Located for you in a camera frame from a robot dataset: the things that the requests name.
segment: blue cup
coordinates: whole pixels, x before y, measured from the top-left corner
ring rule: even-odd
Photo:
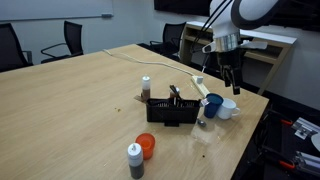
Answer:
[[[223,103],[223,98],[214,93],[207,94],[206,98],[209,104],[204,107],[204,116],[207,118],[213,118],[220,105]]]

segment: white mug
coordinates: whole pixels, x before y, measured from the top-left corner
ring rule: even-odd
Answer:
[[[217,111],[217,116],[220,119],[230,119],[239,114],[240,108],[237,108],[237,104],[231,99],[223,98],[223,103]]]

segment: black chair backrest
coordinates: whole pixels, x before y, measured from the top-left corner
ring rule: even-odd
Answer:
[[[83,55],[81,44],[82,25],[72,22],[64,22],[64,38],[71,55]]]
[[[0,24],[0,72],[28,66],[11,23]]]
[[[181,24],[165,24],[162,35],[163,42],[171,42],[179,48],[180,38],[185,25],[185,22]]]

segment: desk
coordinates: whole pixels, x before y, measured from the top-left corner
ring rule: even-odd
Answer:
[[[182,45],[180,51],[181,62],[183,64],[188,65],[191,63],[192,54],[190,53],[190,48],[203,25],[204,23],[197,21],[187,22],[182,35]],[[199,39],[197,44],[207,45],[211,43],[210,39],[212,38],[212,32],[212,28],[209,28],[205,33],[205,36]],[[262,41],[268,43],[266,50],[247,50],[245,53],[245,57],[272,65],[271,70],[269,71],[258,91],[258,94],[262,95],[267,89],[268,85],[271,83],[272,78],[297,38],[246,30],[240,30],[240,34],[241,36],[245,37],[253,37],[253,41]]]
[[[202,75],[211,92],[234,99],[242,114],[210,120],[217,136],[207,145],[190,135],[193,124],[148,123],[145,105],[134,99],[141,77],[151,77],[154,98],[167,98],[174,84],[183,98],[198,99],[190,75],[105,52],[5,72],[0,74],[1,179],[131,179],[126,151],[144,132],[155,136],[156,145],[143,179],[230,179],[268,99],[246,90],[234,96],[221,80],[136,45],[110,52]]]

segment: orange cup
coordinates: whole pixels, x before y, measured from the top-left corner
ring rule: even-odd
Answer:
[[[154,145],[156,143],[155,138],[150,133],[140,134],[136,138],[136,143],[140,144],[143,151],[143,159],[150,159],[153,155]]]

